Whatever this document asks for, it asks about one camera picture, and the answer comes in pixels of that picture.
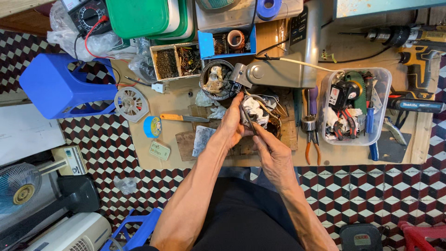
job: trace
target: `blue stool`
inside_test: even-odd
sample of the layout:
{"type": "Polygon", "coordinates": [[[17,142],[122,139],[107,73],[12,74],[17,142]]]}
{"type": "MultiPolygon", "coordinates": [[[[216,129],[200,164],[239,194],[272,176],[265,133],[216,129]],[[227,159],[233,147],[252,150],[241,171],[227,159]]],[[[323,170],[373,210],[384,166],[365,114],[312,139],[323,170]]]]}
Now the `blue stool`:
{"type": "MultiPolygon", "coordinates": [[[[116,239],[116,236],[120,232],[124,233],[124,237],[127,240],[127,244],[122,247],[124,251],[129,251],[135,247],[141,247],[144,245],[149,235],[155,229],[155,225],[157,224],[161,215],[161,209],[154,208],[149,215],[131,216],[134,210],[135,209],[130,210],[128,216],[122,221],[118,229],[111,235],[112,238],[116,239]],[[127,228],[125,227],[125,224],[128,222],[142,222],[141,226],[138,228],[138,231],[136,231],[131,238],[128,235],[127,228]]],[[[110,251],[111,243],[111,240],[107,240],[104,246],[101,248],[101,251],[110,251]]]]}
{"type": "MultiPolygon", "coordinates": [[[[86,83],[87,73],[79,72],[80,66],[73,72],[68,64],[76,60],[66,53],[41,53],[20,76],[20,86],[40,113],[47,119],[82,117],[114,113],[115,104],[97,110],[88,102],[114,100],[118,92],[113,84],[86,83]],[[77,109],[85,105],[86,109],[77,109]]],[[[95,59],[110,65],[108,59],[95,59]]],[[[113,78],[113,70],[106,66],[113,78]]]]}

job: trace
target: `blue tape roll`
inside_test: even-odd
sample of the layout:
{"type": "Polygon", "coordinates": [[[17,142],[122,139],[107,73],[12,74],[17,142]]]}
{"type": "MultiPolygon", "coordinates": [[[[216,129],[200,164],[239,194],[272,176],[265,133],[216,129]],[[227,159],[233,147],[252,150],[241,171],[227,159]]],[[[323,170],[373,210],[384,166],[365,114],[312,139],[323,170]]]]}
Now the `blue tape roll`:
{"type": "Polygon", "coordinates": [[[148,138],[158,138],[161,134],[161,119],[156,116],[148,116],[144,120],[143,130],[148,138]]]}
{"type": "Polygon", "coordinates": [[[258,0],[257,4],[257,16],[263,21],[270,21],[277,17],[280,7],[282,6],[282,0],[258,0]]]}

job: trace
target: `red white and black tile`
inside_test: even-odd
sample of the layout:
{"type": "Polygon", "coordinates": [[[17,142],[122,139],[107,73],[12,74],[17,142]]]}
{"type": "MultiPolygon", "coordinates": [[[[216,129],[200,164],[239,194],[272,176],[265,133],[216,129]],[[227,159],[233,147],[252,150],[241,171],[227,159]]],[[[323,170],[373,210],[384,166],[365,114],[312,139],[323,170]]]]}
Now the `red white and black tile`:
{"type": "MultiPolygon", "coordinates": [[[[60,52],[43,38],[0,30],[0,95],[20,92],[18,79],[29,62],[41,52],[60,52]]],[[[436,98],[446,102],[446,57],[436,98]]],[[[69,65],[71,70],[75,62],[69,65]]],[[[105,67],[89,63],[81,69],[87,81],[114,84],[105,67]]],[[[113,230],[133,208],[148,214],[163,208],[190,169],[143,170],[138,164],[128,122],[119,114],[59,120],[67,144],[78,144],[101,198],[100,213],[113,230]],[[137,192],[124,195],[115,177],[137,178],[137,192]]],[[[446,113],[435,114],[429,158],[423,165],[358,165],[297,167],[305,197],[330,236],[340,247],[339,230],[345,224],[371,223],[383,231],[385,244],[403,250],[399,221],[417,226],[444,224],[446,210],[446,113]]],[[[251,168],[255,183],[259,168],[251,168]]],[[[137,224],[128,225],[129,233],[137,224]]],[[[433,240],[435,246],[441,241],[433,240]]]]}

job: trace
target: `makita logo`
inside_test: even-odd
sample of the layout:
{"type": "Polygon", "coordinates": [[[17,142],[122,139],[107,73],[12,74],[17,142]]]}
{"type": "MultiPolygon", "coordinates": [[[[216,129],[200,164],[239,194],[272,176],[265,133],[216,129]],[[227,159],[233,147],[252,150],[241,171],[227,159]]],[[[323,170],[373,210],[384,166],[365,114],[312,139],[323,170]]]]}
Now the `makita logo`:
{"type": "Polygon", "coordinates": [[[414,103],[405,103],[405,102],[403,102],[403,105],[404,105],[404,106],[418,107],[418,105],[417,105],[417,104],[414,104],[414,103]]]}

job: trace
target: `red stool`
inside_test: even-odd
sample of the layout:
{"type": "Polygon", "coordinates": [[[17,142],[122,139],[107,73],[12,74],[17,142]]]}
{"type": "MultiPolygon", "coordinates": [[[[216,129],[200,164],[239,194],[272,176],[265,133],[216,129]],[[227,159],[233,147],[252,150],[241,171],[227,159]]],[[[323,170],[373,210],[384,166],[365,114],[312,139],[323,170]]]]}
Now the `red stool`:
{"type": "Polygon", "coordinates": [[[407,222],[398,222],[398,227],[404,233],[407,251],[414,251],[415,246],[422,251],[435,251],[426,238],[446,238],[446,226],[418,227],[407,222]]]}

